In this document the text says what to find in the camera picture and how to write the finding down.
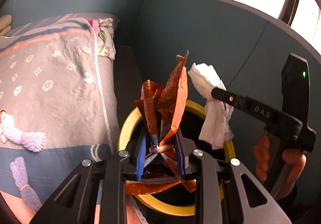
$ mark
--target purple yarn bundle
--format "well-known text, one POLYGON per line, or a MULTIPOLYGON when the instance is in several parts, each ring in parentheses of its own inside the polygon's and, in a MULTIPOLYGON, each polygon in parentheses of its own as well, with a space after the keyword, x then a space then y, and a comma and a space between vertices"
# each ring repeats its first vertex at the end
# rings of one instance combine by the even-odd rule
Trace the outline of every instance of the purple yarn bundle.
POLYGON ((17 145, 23 145, 26 149, 33 152, 40 152, 45 142, 45 134, 41 132, 24 133, 15 127, 4 127, 4 136, 17 145))
POLYGON ((23 157, 18 157, 11 162, 10 169, 15 184, 20 190, 22 201, 30 210, 37 212, 42 204, 36 192, 28 184, 28 174, 23 157))

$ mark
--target black device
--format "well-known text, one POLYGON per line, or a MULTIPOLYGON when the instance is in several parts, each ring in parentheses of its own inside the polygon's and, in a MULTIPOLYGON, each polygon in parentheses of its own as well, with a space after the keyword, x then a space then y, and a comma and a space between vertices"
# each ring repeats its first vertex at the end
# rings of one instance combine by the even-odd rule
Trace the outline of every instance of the black device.
MULTIPOLYGON (((282 70, 282 111, 250 97, 214 88, 212 96, 256 117, 280 140, 268 178, 262 185, 238 160, 224 162, 197 149, 180 131, 173 137, 180 179, 196 180, 194 224, 289 224, 291 221, 270 193, 279 189, 288 169, 282 160, 287 148, 312 152, 315 132, 308 127, 309 71, 306 60, 290 54, 282 70), (221 201, 219 186, 224 199, 221 201)), ((54 191, 30 224, 93 224, 100 180, 104 180, 100 224, 126 224, 125 181, 136 179, 139 139, 108 160, 83 160, 54 191)), ((19 224, 0 194, 0 219, 19 224)))

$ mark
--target crumpled tissue paper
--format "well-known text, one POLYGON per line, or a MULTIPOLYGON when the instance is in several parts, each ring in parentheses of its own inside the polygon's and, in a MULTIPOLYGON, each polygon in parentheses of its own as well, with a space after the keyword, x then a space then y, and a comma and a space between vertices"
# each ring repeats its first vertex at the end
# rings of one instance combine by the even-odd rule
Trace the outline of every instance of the crumpled tissue paper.
POLYGON ((199 140, 212 145, 213 150, 223 148, 225 142, 232 141, 234 135, 229 127, 229 120, 233 106, 212 98, 211 91, 214 87, 226 90, 222 80, 211 65, 192 65, 188 71, 196 90, 206 98, 206 118, 199 135, 199 140))

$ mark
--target orange stripe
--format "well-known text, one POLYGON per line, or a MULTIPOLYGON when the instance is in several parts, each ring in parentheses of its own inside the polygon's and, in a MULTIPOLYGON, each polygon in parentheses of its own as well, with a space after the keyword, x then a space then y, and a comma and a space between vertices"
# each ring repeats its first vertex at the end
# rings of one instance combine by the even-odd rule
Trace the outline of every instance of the orange stripe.
POLYGON ((68 33, 71 32, 77 32, 77 33, 84 33, 87 35, 93 35, 92 31, 85 31, 85 30, 81 30, 81 29, 68 29, 66 31, 60 32, 60 33, 53 33, 53 34, 49 34, 49 35, 42 35, 42 36, 38 36, 35 37, 33 39, 27 40, 27 41, 23 41, 23 42, 18 42, 16 44, 14 44, 12 47, 8 48, 7 50, 5 50, 4 52, 0 53, 0 57, 5 56, 9 53, 11 53, 14 50, 17 50, 19 47, 25 47, 29 44, 35 43, 35 42, 42 42, 42 41, 46 41, 46 40, 50 40, 50 39, 58 39, 61 36, 64 36, 68 33))

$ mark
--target silver screw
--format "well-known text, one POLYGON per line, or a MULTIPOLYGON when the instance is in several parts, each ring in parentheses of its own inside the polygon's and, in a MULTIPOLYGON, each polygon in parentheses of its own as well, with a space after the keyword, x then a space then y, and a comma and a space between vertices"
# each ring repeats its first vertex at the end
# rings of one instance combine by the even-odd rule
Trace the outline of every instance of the silver screw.
POLYGON ((83 160, 83 161, 81 162, 81 164, 82 164, 83 166, 85 166, 85 167, 88 167, 88 166, 91 165, 91 160, 85 159, 85 160, 83 160))
POLYGON ((236 158, 231 159, 231 164, 234 166, 239 166, 240 165, 240 161, 236 158))
POLYGON ((127 157, 129 155, 129 152, 126 150, 122 150, 118 154, 120 157, 127 157))
POLYGON ((202 150, 196 149, 196 150, 193 151, 193 154, 195 156, 202 156, 204 153, 203 153, 202 150))

